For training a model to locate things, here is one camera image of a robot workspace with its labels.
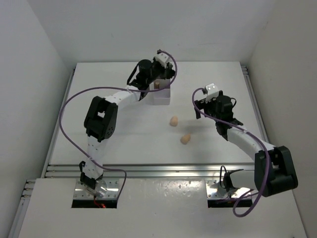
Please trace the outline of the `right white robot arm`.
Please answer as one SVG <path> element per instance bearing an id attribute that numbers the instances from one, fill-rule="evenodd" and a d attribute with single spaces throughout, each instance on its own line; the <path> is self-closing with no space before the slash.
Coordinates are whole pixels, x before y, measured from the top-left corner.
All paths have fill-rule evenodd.
<path id="1" fill-rule="evenodd" d="M 250 135 L 243 123 L 234 117 L 235 104 L 228 96 L 219 95 L 210 101 L 195 100 L 196 118 L 215 121 L 217 133 L 236 145 L 254 161 L 254 173 L 243 169 L 226 172 L 223 185 L 227 191 L 246 186 L 269 197 L 298 187 L 298 179 L 290 150 L 276 147 Z"/>

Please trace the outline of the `rose gold lipstick tube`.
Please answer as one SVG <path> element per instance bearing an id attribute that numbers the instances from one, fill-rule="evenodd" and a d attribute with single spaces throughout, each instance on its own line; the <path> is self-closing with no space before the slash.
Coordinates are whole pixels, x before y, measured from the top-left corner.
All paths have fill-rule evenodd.
<path id="1" fill-rule="evenodd" d="M 158 81 L 156 81 L 156 82 L 154 83 L 154 88 L 155 88 L 155 89 L 159 89 L 159 82 L 158 82 Z"/>

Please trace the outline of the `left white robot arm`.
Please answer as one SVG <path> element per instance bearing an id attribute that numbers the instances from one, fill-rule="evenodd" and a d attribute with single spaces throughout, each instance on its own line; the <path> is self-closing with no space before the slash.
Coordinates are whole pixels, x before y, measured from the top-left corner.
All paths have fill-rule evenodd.
<path id="1" fill-rule="evenodd" d="M 88 159 L 79 164 L 80 181 L 91 192 L 98 193 L 100 189 L 100 180 L 104 174 L 102 159 L 107 141 L 115 131 L 118 111 L 145 98 L 155 80 L 170 80 L 174 77 L 175 71 L 170 60 L 170 57 L 163 54 L 153 60 L 143 59 L 133 69 L 123 91 L 92 99 L 84 120 Z"/>

